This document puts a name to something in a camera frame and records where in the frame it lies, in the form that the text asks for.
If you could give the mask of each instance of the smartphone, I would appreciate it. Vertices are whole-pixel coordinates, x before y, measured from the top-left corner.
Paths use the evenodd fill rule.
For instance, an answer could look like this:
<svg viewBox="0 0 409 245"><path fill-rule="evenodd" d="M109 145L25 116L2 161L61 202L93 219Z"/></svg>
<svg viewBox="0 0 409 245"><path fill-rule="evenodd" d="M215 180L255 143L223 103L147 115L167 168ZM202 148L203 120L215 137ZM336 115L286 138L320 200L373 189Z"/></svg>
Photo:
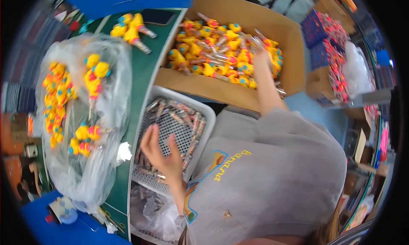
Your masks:
<svg viewBox="0 0 409 245"><path fill-rule="evenodd" d="M144 23L166 26L175 17L175 13L169 10L144 9L141 11Z"/></svg>

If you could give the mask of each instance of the person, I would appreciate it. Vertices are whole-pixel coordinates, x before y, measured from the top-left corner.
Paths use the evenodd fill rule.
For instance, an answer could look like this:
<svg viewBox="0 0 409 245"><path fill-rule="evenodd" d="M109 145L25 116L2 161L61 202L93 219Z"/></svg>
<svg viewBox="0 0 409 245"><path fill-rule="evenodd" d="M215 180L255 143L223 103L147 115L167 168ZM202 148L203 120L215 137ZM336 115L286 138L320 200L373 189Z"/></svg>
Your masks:
<svg viewBox="0 0 409 245"><path fill-rule="evenodd" d="M35 158L20 156L21 164L21 188L27 192L29 197L41 197L39 186L38 169Z"/></svg>
<svg viewBox="0 0 409 245"><path fill-rule="evenodd" d="M167 157L157 124L143 135L143 153L166 176L186 219L180 244L326 244L338 235L343 148L324 126L289 112L271 77L269 52L257 52L253 64L261 117L223 109L189 183L175 135Z"/></svg>

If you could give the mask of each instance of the clear plastic bag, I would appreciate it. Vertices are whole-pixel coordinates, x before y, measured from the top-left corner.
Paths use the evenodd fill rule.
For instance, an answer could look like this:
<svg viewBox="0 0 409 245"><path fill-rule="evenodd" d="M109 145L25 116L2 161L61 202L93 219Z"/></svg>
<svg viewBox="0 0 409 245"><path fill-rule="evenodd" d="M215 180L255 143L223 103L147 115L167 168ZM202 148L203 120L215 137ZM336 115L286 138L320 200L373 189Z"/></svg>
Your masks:
<svg viewBox="0 0 409 245"><path fill-rule="evenodd" d="M163 206L158 211L153 232L165 241L178 241L183 231L184 218L179 215L173 198L161 196Z"/></svg>
<svg viewBox="0 0 409 245"><path fill-rule="evenodd" d="M345 43L346 63L342 66L342 73L348 84L348 95L351 99L359 94L369 93L375 90L372 83L368 64L361 48L357 48L351 42Z"/></svg>
<svg viewBox="0 0 409 245"><path fill-rule="evenodd" d="M97 144L102 149L94 150L89 157L68 153L70 139L80 124L88 119L89 99L85 88L84 74L87 68L84 59L97 53L101 61L109 63L111 75L101 83L101 92L96 100L92 125L114 128L116 132L100 137ZM132 88L130 46L119 38L104 34L84 33L60 43L52 44L45 54L36 85L37 116L41 119L43 150L47 168L56 189L69 197L74 206L83 212L94 213L108 197L115 182L115 168L120 141L128 126ZM50 135L44 125L45 88L42 82L49 73L51 62L59 62L70 72L73 88L78 99L66 104L66 117L62 123L64 138L53 149Z"/></svg>
<svg viewBox="0 0 409 245"><path fill-rule="evenodd" d="M130 223L164 241L179 240L184 218L179 215L173 199L146 188L142 191L141 186L131 189Z"/></svg>

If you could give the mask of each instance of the right hand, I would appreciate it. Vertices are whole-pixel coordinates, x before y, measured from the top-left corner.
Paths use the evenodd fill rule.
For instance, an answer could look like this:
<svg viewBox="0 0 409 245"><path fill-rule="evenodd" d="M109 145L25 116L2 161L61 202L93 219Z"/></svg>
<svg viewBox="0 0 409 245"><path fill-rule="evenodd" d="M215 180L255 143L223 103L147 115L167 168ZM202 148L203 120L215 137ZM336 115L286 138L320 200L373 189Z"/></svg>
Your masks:
<svg viewBox="0 0 409 245"><path fill-rule="evenodd" d="M168 138L171 154L164 157L159 146L159 125L153 124L148 127L141 141L141 149L149 162L164 176L166 181L182 180L182 163L175 135L171 134Z"/></svg>
<svg viewBox="0 0 409 245"><path fill-rule="evenodd" d="M253 57L254 74L265 74L266 70L268 73L270 65L270 54L267 50L258 50Z"/></svg>

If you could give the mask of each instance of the left hand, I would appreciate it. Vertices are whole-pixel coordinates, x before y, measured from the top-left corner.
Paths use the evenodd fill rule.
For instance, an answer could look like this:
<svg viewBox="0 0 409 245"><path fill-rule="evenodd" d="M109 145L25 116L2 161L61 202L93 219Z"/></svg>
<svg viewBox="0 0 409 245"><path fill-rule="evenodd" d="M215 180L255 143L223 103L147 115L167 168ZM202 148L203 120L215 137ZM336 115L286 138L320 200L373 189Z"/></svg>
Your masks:
<svg viewBox="0 0 409 245"><path fill-rule="evenodd" d="M175 135L171 134L168 141L171 154L164 157L159 146L159 125L153 124L142 137L141 149L152 166L166 176L166 181L181 181L183 160L177 148Z"/></svg>

